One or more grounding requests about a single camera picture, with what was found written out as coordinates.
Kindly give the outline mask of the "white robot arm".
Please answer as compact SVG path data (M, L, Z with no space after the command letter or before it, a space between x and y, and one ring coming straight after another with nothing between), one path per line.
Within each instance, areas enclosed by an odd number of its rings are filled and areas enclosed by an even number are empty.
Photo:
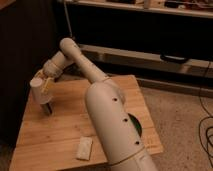
M37 103L44 106L52 100L47 88L49 81L58 78L72 62L90 82L85 105L111 171L158 171L125 111L123 91L71 38L63 38L60 50L35 74L40 81L39 90L34 94Z

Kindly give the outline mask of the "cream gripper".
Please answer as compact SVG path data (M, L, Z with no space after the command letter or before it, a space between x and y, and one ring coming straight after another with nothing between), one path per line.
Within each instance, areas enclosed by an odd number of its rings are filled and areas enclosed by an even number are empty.
M44 74L43 69L40 69L34 76L34 78L40 78L45 80L45 84L42 88L42 94L47 94L49 91L49 88L51 87L52 82L54 81L54 79L50 76L47 76Z

